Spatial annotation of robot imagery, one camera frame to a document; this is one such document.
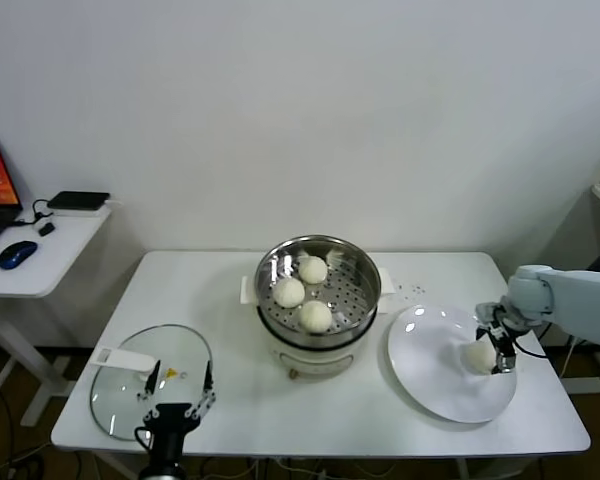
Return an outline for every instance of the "black power bank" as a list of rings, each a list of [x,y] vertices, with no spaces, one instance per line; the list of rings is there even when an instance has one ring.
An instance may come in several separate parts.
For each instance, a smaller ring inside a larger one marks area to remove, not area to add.
[[[99,210],[111,195],[100,192],[60,192],[49,200],[48,208],[54,210]]]

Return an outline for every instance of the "glass lid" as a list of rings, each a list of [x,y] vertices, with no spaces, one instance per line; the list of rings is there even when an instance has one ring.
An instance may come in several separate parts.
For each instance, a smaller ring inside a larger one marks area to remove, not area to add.
[[[143,425],[143,417],[155,405],[196,405],[200,401],[212,358],[206,340],[195,330],[182,325],[151,327],[132,335],[118,348],[115,352],[149,355],[159,363],[149,363],[155,367],[144,373],[100,367],[91,386],[89,406],[94,420],[108,435],[133,440],[134,429]]]

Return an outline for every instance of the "lid handle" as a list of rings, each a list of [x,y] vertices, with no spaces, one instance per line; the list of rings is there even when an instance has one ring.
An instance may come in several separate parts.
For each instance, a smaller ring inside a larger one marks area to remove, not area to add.
[[[89,358],[89,363],[92,365],[122,368],[147,375],[151,374],[157,362],[151,355],[103,346],[96,347]]]

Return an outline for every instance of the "white cable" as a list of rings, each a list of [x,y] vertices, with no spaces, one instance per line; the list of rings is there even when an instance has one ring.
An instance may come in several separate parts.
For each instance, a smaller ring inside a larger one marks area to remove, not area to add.
[[[256,465],[258,465],[258,460],[256,460],[253,463],[253,465],[251,465],[247,470],[245,470],[244,472],[239,473],[237,475],[216,475],[215,473],[211,473],[209,475],[205,475],[204,477],[202,477],[202,480],[207,480],[209,478],[223,478],[225,480],[233,480],[234,478],[244,477],[247,473],[249,473],[251,470],[256,468]]]
[[[397,463],[394,463],[393,465],[391,465],[389,468],[387,468],[384,472],[382,473],[371,473],[371,472],[367,472],[364,468],[362,468],[360,465],[358,465],[356,462],[353,462],[353,466],[356,467],[358,470],[360,470],[362,473],[364,473],[365,475],[368,475],[371,478],[384,478],[387,475],[389,475],[391,472],[393,472],[393,469],[396,468]]]
[[[288,470],[289,472],[298,472],[298,473],[308,473],[309,475],[318,475],[318,472],[312,472],[310,470],[305,470],[304,468],[291,468],[282,464],[279,458],[274,459],[278,466],[284,470]],[[330,478],[332,480],[366,480],[365,478],[343,478],[343,477],[330,477],[329,475],[322,475],[324,478]]]
[[[43,443],[42,445],[40,445],[40,446],[34,448],[33,450],[31,450],[29,453],[26,453],[24,455],[21,455],[19,457],[14,458],[11,461],[11,463],[19,462],[21,460],[24,460],[25,458],[29,458],[31,455],[34,455],[34,454],[38,453],[40,450],[45,449],[45,448],[47,448],[49,446],[51,446],[51,442]],[[9,465],[9,462],[4,462],[2,465],[0,465],[0,470],[2,470],[7,465]]]
[[[576,342],[580,339],[577,337],[573,337],[573,341],[571,342],[571,348],[569,348],[569,353],[567,354],[567,359],[564,361],[564,365],[562,366],[562,372],[560,372],[560,378],[564,377],[564,373],[567,371],[567,365],[569,365],[569,360],[571,360],[571,354],[573,353],[573,349],[576,346]]]

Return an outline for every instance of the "robotic arm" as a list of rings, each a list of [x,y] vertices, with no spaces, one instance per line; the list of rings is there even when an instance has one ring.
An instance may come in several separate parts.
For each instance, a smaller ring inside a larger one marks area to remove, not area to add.
[[[515,339],[542,322],[600,345],[600,272],[563,272],[543,265],[519,267],[500,303],[476,307],[476,337],[489,335],[496,350],[493,373],[515,368]]]

